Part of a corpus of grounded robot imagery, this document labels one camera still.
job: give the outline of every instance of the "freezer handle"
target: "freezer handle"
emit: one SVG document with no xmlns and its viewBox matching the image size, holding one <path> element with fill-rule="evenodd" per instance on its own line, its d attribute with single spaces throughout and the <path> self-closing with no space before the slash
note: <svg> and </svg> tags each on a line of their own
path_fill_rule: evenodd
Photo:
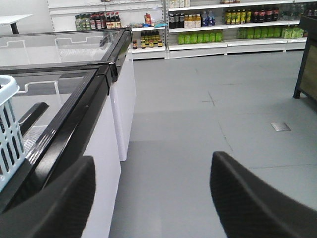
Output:
<svg viewBox="0 0 317 238">
<path fill-rule="evenodd" d="M 49 108 L 49 105 L 46 103 L 36 103 L 23 115 L 19 120 L 22 136 L 33 126 L 47 108 Z"/>
</svg>

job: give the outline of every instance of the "juice bottle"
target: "juice bottle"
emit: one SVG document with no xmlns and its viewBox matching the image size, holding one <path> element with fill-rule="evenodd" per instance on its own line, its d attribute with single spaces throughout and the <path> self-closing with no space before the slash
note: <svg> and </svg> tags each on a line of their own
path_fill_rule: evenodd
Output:
<svg viewBox="0 0 317 238">
<path fill-rule="evenodd" d="M 204 42 L 204 43 L 209 42 L 209 33 L 208 33 L 208 32 L 204 32 L 203 42 Z"/>
<path fill-rule="evenodd" d="M 243 9 L 243 10 L 242 10 L 242 13 L 241 13 L 240 24 L 246 23 L 246 15 L 247 15 L 247 13 L 246 13 L 245 9 Z"/>
<path fill-rule="evenodd" d="M 187 33 L 185 35 L 185 44 L 190 44 L 190 43 L 191 43 L 191 35 Z"/>
<path fill-rule="evenodd" d="M 267 38 L 268 28 L 266 26 L 262 27 L 261 38 Z"/>
<path fill-rule="evenodd" d="M 185 19 L 184 19 L 184 28 L 189 28 L 188 25 L 189 25 L 189 21 L 188 21 L 188 15 L 185 15 Z"/>
<path fill-rule="evenodd" d="M 183 45 L 185 43 L 185 36 L 183 34 L 178 35 L 178 44 Z"/>
<path fill-rule="evenodd" d="M 260 27 L 256 27 L 254 29 L 254 39 L 261 38 L 261 32 L 262 32 L 261 28 Z"/>
<path fill-rule="evenodd" d="M 216 32 L 216 42 L 222 41 L 222 31 L 217 31 Z"/>
<path fill-rule="evenodd" d="M 197 43 L 202 43 L 202 42 L 204 42 L 204 34 L 198 33 L 197 34 Z"/>
<path fill-rule="evenodd" d="M 202 26 L 202 18 L 200 17 L 200 14 L 196 15 L 196 28 L 199 28 Z"/>
<path fill-rule="evenodd" d="M 226 11 L 226 13 L 225 13 L 224 23 L 227 25 L 231 24 L 231 11 L 230 10 Z"/>
<path fill-rule="evenodd" d="M 231 13 L 231 25 L 236 24 L 236 17 L 237 17 L 237 13 L 235 10 L 233 10 Z"/>
<path fill-rule="evenodd" d="M 281 37 L 281 28 L 278 26 L 274 28 L 274 37 L 276 38 Z"/>
<path fill-rule="evenodd" d="M 270 26 L 268 28 L 267 37 L 269 37 L 269 38 L 274 37 L 274 27 Z"/>
<path fill-rule="evenodd" d="M 209 42 L 215 42 L 216 41 L 216 33 L 214 31 L 211 31 L 209 33 Z"/>
<path fill-rule="evenodd" d="M 197 32 L 193 32 L 191 35 L 191 43 L 196 44 L 197 43 Z"/>
<path fill-rule="evenodd" d="M 253 27 L 248 27 L 247 29 L 247 39 L 253 39 L 254 38 L 254 29 Z"/>
<path fill-rule="evenodd" d="M 241 20 L 241 11 L 238 10 L 236 13 L 236 24 L 240 24 L 240 20 Z"/>
</svg>

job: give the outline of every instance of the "store shelf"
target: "store shelf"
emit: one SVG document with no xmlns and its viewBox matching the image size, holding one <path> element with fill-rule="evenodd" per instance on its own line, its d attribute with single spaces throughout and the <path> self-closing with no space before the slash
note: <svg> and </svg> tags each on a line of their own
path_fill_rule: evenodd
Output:
<svg viewBox="0 0 317 238">
<path fill-rule="evenodd" d="M 198 6 L 190 6 L 190 7 L 169 8 L 168 11 L 187 11 L 187 10 L 222 8 L 222 7 L 230 7 L 230 4 L 210 4 L 210 5 L 198 5 Z"/>
<path fill-rule="evenodd" d="M 306 42 L 306 41 L 307 41 L 307 37 L 287 40 L 288 43 L 300 43 L 300 42 Z"/>
<path fill-rule="evenodd" d="M 254 46 L 254 45 L 268 45 L 268 44 L 285 44 L 286 39 L 282 38 L 265 38 L 265 39 L 234 39 L 224 40 L 227 46 Z"/>
<path fill-rule="evenodd" d="M 227 29 L 228 25 L 219 24 L 216 26 L 205 26 L 200 28 L 176 28 L 169 29 L 169 33 L 178 33 L 178 32 L 189 32 L 189 31 L 208 31 L 208 30 L 219 30 L 219 29 Z"/>
<path fill-rule="evenodd" d="M 168 47 L 170 51 L 178 51 L 178 50 L 192 50 L 192 49 L 225 48 L 227 47 L 227 44 L 224 42 L 184 44 L 184 45 L 171 44 Z"/>
<path fill-rule="evenodd" d="M 132 31 L 152 31 L 152 30 L 163 30 L 163 29 L 165 29 L 165 26 L 158 27 L 158 28 L 151 26 L 151 27 L 132 28 Z"/>
</svg>

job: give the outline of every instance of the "chest freezer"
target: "chest freezer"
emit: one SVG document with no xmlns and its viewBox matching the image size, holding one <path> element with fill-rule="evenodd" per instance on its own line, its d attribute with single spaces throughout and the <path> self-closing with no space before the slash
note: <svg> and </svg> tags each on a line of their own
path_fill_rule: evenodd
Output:
<svg viewBox="0 0 317 238">
<path fill-rule="evenodd" d="M 108 65 L 110 100 L 120 160 L 127 158 L 136 88 L 130 29 L 20 34 L 0 37 L 0 73 L 90 69 Z"/>
</svg>

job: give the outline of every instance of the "glass freezer lid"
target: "glass freezer lid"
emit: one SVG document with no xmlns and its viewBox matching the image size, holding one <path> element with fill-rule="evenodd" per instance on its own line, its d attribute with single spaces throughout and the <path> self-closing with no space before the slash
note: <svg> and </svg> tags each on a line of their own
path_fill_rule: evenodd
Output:
<svg viewBox="0 0 317 238">
<path fill-rule="evenodd" d="M 0 68 L 106 61 L 124 29 L 23 34 L 0 38 Z"/>
</svg>

